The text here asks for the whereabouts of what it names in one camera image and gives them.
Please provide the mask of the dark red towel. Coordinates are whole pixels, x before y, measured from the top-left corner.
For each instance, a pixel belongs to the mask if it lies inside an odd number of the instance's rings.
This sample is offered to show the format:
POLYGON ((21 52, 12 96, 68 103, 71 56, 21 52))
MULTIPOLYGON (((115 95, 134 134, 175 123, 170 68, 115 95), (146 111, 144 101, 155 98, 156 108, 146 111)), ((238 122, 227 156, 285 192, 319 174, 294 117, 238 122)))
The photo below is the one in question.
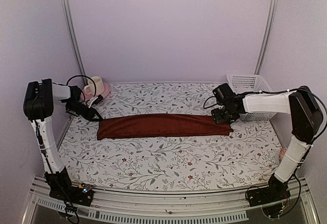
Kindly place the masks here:
POLYGON ((228 123, 217 125, 207 115, 141 114, 101 121, 97 139, 228 136, 232 132, 228 123))

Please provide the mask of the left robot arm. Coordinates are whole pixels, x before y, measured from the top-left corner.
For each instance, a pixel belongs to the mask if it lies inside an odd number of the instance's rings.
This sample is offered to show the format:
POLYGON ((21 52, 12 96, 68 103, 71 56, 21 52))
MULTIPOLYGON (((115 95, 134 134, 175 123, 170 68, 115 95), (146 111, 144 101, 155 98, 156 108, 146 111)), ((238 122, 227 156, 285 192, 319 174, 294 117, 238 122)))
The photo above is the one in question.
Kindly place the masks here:
POLYGON ((30 121, 38 142, 46 181, 66 201, 76 196, 76 190, 59 156, 52 115, 54 101, 58 100, 65 104, 68 114, 81 116, 91 122, 101 122, 103 118, 98 111, 80 101, 81 93, 78 86, 57 84, 51 79, 43 79, 28 84, 23 104, 24 114, 30 121))

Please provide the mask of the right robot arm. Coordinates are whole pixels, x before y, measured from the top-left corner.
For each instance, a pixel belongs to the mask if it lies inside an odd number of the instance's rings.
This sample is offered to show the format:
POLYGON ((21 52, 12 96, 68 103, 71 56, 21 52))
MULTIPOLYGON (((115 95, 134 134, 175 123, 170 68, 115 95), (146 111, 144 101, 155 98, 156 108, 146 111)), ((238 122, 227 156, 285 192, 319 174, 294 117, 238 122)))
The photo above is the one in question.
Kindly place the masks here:
POLYGON ((260 90, 236 94, 224 83, 213 90, 213 95, 219 105, 211 111, 216 124, 236 121, 248 113, 271 112, 291 116, 291 141, 264 191, 266 200, 276 201, 283 195, 287 182, 303 163, 313 142, 321 135, 318 130, 326 112, 325 105, 308 86, 278 92, 260 90))

